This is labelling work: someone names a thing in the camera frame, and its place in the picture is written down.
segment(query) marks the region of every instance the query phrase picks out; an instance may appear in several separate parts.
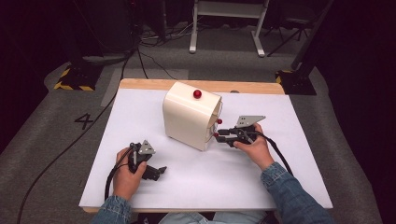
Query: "wire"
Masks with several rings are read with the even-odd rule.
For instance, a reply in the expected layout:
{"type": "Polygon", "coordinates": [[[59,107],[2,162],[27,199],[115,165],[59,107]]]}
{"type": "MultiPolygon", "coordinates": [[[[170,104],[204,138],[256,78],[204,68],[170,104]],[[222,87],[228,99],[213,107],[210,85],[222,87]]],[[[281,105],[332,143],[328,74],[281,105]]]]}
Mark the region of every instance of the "wire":
{"type": "Polygon", "coordinates": [[[105,65],[111,65],[111,64],[123,62],[127,59],[127,57],[128,57],[127,54],[125,54],[124,57],[116,58],[116,59],[104,59],[98,61],[84,59],[84,61],[94,66],[105,66],[105,65]]]}
{"type": "Polygon", "coordinates": [[[263,133],[260,132],[254,132],[255,134],[265,138],[265,140],[267,140],[271,146],[273,147],[274,151],[276,152],[276,154],[279,156],[279,158],[283,161],[283,164],[285,164],[286,169],[288,170],[288,172],[293,175],[293,172],[290,169],[290,166],[288,164],[288,162],[286,161],[285,157],[282,155],[282,153],[280,152],[279,148],[277,148],[276,143],[274,142],[274,140],[272,140],[271,138],[265,136],[263,133]]]}
{"type": "MultiPolygon", "coordinates": [[[[131,58],[132,56],[132,52],[129,53],[129,57],[125,60],[125,63],[122,66],[122,71],[121,71],[121,79],[123,79],[123,72],[125,70],[125,66],[128,63],[128,60],[131,58]]],[[[96,119],[91,123],[90,126],[88,126],[88,128],[86,130],[84,130],[84,132],[82,132],[82,134],[80,134],[76,140],[74,140],[67,148],[65,148],[55,159],[53,159],[45,168],[43,171],[41,171],[41,173],[35,178],[35,181],[33,181],[32,185],[29,187],[29,189],[27,190],[25,196],[23,197],[21,206],[20,206],[20,211],[18,213],[18,221],[17,223],[21,223],[21,216],[22,216],[22,212],[23,212],[23,207],[26,203],[26,200],[30,194],[30,192],[32,191],[33,187],[35,186],[35,184],[37,183],[37,181],[41,178],[41,176],[47,172],[47,170],[51,167],[51,165],[53,163],[55,163],[59,158],[62,157],[62,155],[68,151],[79,139],[81,139],[82,136],[84,136],[84,134],[96,123],[97,120],[99,120],[100,117],[102,117],[103,113],[105,113],[105,111],[108,109],[108,107],[111,105],[111,103],[114,101],[114,99],[116,98],[117,95],[117,91],[116,93],[114,93],[114,96],[111,98],[111,100],[108,102],[108,104],[105,106],[105,108],[103,108],[103,110],[99,113],[99,115],[96,117],[96,119]]]]}
{"type": "Polygon", "coordinates": [[[168,34],[165,34],[165,37],[167,37],[166,41],[162,41],[157,35],[152,35],[151,34],[151,30],[144,31],[144,33],[148,32],[148,35],[141,35],[140,36],[141,39],[142,39],[142,41],[140,42],[140,45],[145,46],[145,47],[159,47],[159,46],[162,46],[163,44],[169,42],[169,40],[177,40],[177,39],[182,38],[185,35],[191,35],[192,33],[185,33],[185,34],[182,34],[182,33],[184,31],[186,31],[192,25],[193,25],[193,22],[188,24],[188,25],[186,25],[184,28],[179,28],[178,29],[179,31],[175,30],[174,27],[170,28],[171,32],[169,32],[168,34]],[[147,42],[143,41],[143,40],[150,40],[150,39],[156,39],[156,42],[155,43],[147,43],[147,42]]]}
{"type": "Polygon", "coordinates": [[[116,162],[116,164],[114,165],[113,169],[111,169],[110,174],[107,177],[106,186],[105,186],[105,200],[108,198],[108,193],[109,193],[109,190],[110,190],[110,184],[111,184],[111,180],[113,179],[114,174],[117,172],[117,170],[121,166],[128,165],[128,164],[120,165],[120,163],[125,158],[125,156],[128,155],[128,153],[130,151],[132,151],[132,149],[133,149],[133,146],[129,146],[128,150],[126,150],[124,152],[124,154],[122,154],[121,158],[116,162]]]}
{"type": "Polygon", "coordinates": [[[177,78],[172,77],[172,76],[168,73],[168,71],[166,71],[166,69],[165,69],[164,67],[162,67],[160,64],[158,64],[158,63],[154,60],[153,57],[148,56],[147,54],[144,54],[144,53],[142,53],[142,52],[140,52],[140,54],[142,54],[143,56],[146,56],[146,57],[150,58],[153,62],[155,62],[158,66],[160,66],[161,69],[162,69],[163,71],[165,71],[165,73],[166,73],[169,77],[171,77],[171,78],[174,79],[174,80],[177,80],[177,78]]]}
{"type": "Polygon", "coordinates": [[[140,64],[142,65],[143,73],[145,74],[146,79],[149,79],[149,77],[146,73],[145,65],[143,65],[142,56],[140,55],[139,48],[137,48],[137,54],[139,55],[139,60],[140,60],[140,64]]]}

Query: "red knob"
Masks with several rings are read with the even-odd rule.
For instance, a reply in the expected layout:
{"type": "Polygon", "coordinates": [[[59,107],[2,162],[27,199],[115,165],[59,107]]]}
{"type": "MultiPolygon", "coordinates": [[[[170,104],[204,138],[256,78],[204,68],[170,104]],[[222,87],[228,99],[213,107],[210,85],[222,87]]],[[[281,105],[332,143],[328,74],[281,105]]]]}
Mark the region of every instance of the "red knob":
{"type": "Polygon", "coordinates": [[[194,91],[193,96],[195,99],[199,99],[199,98],[201,98],[202,93],[201,93],[201,91],[196,90],[196,91],[194,91]]]}

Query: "white platform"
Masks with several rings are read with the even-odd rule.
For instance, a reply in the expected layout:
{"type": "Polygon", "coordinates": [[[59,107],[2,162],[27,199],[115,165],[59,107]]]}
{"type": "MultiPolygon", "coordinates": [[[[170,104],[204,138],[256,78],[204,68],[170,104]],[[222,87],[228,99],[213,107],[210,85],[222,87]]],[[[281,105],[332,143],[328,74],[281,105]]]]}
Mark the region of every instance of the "white platform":
{"type": "MultiPolygon", "coordinates": [[[[147,139],[157,151],[148,165],[168,169],[158,181],[142,180],[130,202],[136,212],[276,208],[260,181],[260,169],[244,152],[219,144],[214,138],[207,151],[200,151],[164,134],[162,106],[166,93],[119,90],[79,206],[86,211],[100,207],[116,153],[131,142],[142,143],[147,139]]],[[[264,133],[276,141],[304,189],[323,207],[332,208],[289,96],[217,94],[223,102],[220,114],[223,123],[219,129],[232,128],[240,115],[266,116],[260,122],[264,133]]],[[[271,153],[282,164],[272,149],[271,153]]]]}

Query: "hand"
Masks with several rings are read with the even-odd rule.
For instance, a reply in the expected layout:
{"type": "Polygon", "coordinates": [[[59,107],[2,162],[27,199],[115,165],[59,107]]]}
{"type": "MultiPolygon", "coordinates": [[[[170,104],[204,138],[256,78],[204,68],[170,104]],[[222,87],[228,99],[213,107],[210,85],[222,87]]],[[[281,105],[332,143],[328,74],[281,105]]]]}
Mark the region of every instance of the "hand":
{"type": "MultiPolygon", "coordinates": [[[[126,150],[128,150],[128,147],[117,153],[116,162],[121,159],[126,150]]],[[[124,157],[120,165],[121,167],[114,174],[113,178],[113,195],[120,196],[126,201],[129,201],[139,187],[140,179],[142,178],[143,173],[146,171],[147,163],[145,161],[140,163],[134,174],[129,171],[128,155],[124,157]]]]}
{"type": "MultiPolygon", "coordinates": [[[[255,123],[253,126],[257,132],[262,133],[262,126],[260,124],[255,123]]],[[[267,140],[265,140],[262,136],[258,136],[256,141],[254,141],[251,145],[243,144],[237,141],[233,142],[233,145],[246,152],[250,159],[253,160],[254,163],[256,163],[262,169],[262,171],[274,163],[274,159],[272,158],[268,149],[267,140]]]]}

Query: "gray carpet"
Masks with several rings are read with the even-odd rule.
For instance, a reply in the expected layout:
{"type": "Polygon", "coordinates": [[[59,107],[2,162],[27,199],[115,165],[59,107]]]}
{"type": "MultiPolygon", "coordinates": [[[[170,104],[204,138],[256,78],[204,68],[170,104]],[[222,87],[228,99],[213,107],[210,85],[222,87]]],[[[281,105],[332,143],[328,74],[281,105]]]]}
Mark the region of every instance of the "gray carpet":
{"type": "MultiPolygon", "coordinates": [[[[189,36],[140,50],[183,78],[275,82],[275,71],[290,69],[304,39],[291,41],[273,57],[259,58],[249,32],[252,29],[204,30],[198,34],[195,54],[189,54],[189,36]]],[[[276,31],[261,36],[261,40],[266,51],[280,43],[276,31]]],[[[142,59],[148,77],[169,78],[150,58],[142,59]]],[[[44,82],[49,94],[0,156],[0,223],[17,221],[23,196],[34,179],[82,133],[82,124],[74,120],[86,113],[91,119],[100,114],[108,95],[117,88],[114,80],[120,76],[122,64],[105,67],[96,91],[54,90],[66,66],[47,76],[44,82]]],[[[142,77],[136,55],[126,68],[126,77],[142,77]]],[[[330,213],[337,223],[381,223],[371,185],[340,130],[326,83],[318,70],[310,78],[318,95],[290,98],[332,199],[334,209],[330,213]]],[[[85,213],[78,203],[110,111],[44,173],[27,199],[21,223],[89,222],[93,215],[85,213]]]]}

